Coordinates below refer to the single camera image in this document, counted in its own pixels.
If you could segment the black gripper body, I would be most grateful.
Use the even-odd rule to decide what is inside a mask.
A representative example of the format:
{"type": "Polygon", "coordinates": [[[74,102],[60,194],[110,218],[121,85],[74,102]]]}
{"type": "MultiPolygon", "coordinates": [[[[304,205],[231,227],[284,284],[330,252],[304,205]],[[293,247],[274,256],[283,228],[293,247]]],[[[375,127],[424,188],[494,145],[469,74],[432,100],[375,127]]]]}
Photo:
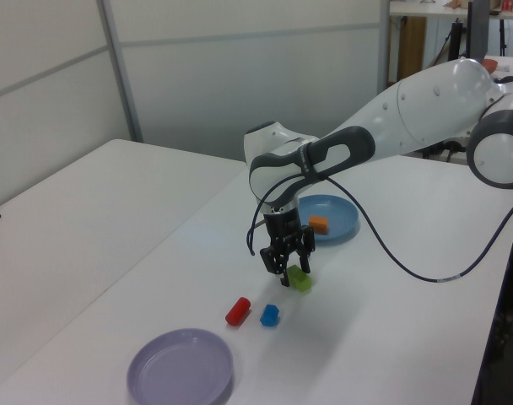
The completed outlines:
{"type": "Polygon", "coordinates": [[[265,214],[264,220],[270,237],[270,246],[275,250],[296,249],[302,235],[297,208],[281,213],[265,214]]]}

